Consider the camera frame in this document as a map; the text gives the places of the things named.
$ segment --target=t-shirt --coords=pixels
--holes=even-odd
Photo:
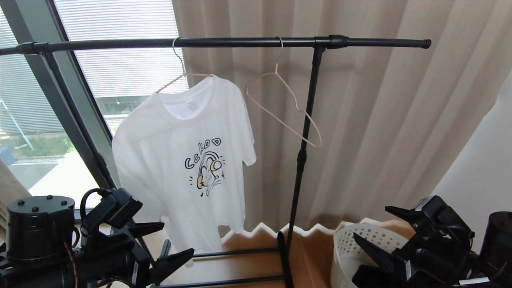
[[[188,91],[154,93],[119,125],[112,150],[121,185],[162,220],[178,251],[218,251],[218,226],[243,230],[242,162],[256,161],[247,107],[232,82],[206,77]]]

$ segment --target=cartoon graphic print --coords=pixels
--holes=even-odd
[[[193,169],[196,164],[198,165],[197,176],[189,177],[190,185],[196,185],[197,189],[205,189],[205,192],[201,193],[201,197],[206,194],[209,196],[212,189],[221,183],[220,177],[224,179],[224,172],[221,168],[226,163],[222,156],[219,156],[216,152],[206,149],[210,148],[211,144],[213,147],[217,147],[221,144],[220,138],[207,139],[204,142],[198,143],[199,154],[194,154],[194,158],[185,159],[185,168]]]

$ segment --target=clothes rack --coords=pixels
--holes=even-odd
[[[90,154],[90,159],[84,159],[85,162],[92,162],[98,166],[101,174],[101,179],[98,180],[98,184],[105,188],[115,188],[115,184],[107,169],[106,163],[95,148],[92,138],[89,135],[83,120],[80,118],[78,109],[74,104],[71,93],[68,89],[66,81],[62,75],[59,65],[55,59],[53,52],[56,51],[74,51],[74,50],[92,50],[92,49],[114,49],[114,48],[163,48],[172,47],[174,39],[119,39],[119,40],[87,40],[87,41],[70,41],[70,42],[56,42],[56,43],[23,43],[16,47],[0,49],[0,56],[10,54],[23,54],[23,55],[42,55],[52,70],[55,77],[55,81],[61,90],[64,101],[73,117],[76,120],[76,124],[82,133]],[[306,112],[311,115],[313,112],[313,103],[316,92],[316,84],[318,80],[318,72],[322,61],[322,54],[326,49],[339,49],[351,46],[364,46],[364,47],[411,47],[411,48],[424,48],[427,49],[431,45],[431,41],[426,40],[413,40],[413,39],[378,39],[378,38],[348,38],[342,35],[329,35],[323,37],[302,37],[302,38],[282,38],[282,42],[277,37],[272,38],[179,38],[175,41],[175,47],[190,47],[190,48],[218,48],[218,47],[230,47],[230,48],[249,48],[249,47],[310,47],[313,50],[313,60],[311,69],[311,78],[308,91],[308,99],[306,104]],[[309,135],[310,121],[308,117],[305,117],[303,137],[308,138]],[[283,268],[283,275],[270,276],[270,277],[259,277],[259,278],[246,278],[246,279],[235,279],[215,282],[202,282],[202,283],[190,283],[190,284],[177,284],[177,285],[164,285],[154,286],[158,288],[185,288],[185,287],[202,287],[202,286],[216,286],[216,285],[229,285],[229,284],[240,284],[240,283],[251,283],[251,282],[263,282],[263,281],[276,281],[284,280],[287,288],[293,288],[293,280],[290,270],[290,264],[288,262],[288,255],[290,252],[291,241],[293,236],[293,227],[295,224],[295,215],[297,212],[298,197],[301,189],[302,174],[304,166],[306,164],[307,143],[301,140],[301,147],[297,155],[297,174],[295,178],[295,186],[293,190],[292,207],[290,213],[290,222],[288,228],[288,238],[285,243],[284,235],[282,232],[278,232],[277,241],[278,247],[276,248],[265,248],[265,249],[254,249],[254,250],[241,250],[241,251],[228,251],[228,252],[217,252],[194,255],[194,258],[203,257],[216,257],[216,256],[229,256],[237,254],[251,254],[251,253],[268,253],[268,252],[279,252],[281,256],[281,265]],[[151,254],[147,249],[144,241],[139,239],[142,247],[151,258]],[[167,240],[162,248],[162,256],[165,256],[169,252],[170,242]]]

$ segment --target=blue bin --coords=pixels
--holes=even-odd
[[[13,164],[15,159],[12,156],[11,151],[7,147],[0,148],[0,159],[5,163],[5,165]]]

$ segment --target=curtain fold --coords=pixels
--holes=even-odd
[[[391,218],[431,194],[512,68],[512,2],[173,2],[182,37],[431,39],[427,49],[349,47],[323,54],[312,117],[324,145],[308,147],[297,225]],[[213,73],[245,92],[272,71],[280,48],[184,48],[188,71]],[[311,48],[285,48],[280,74],[306,106]],[[190,78],[194,85],[198,78]],[[304,117],[277,79],[251,95],[299,133]],[[246,167],[246,229],[289,221],[300,138],[250,100],[256,164]],[[318,142],[314,131],[310,140]]]
[[[7,205],[20,198],[30,197],[18,179],[0,159],[0,239],[7,241]]]

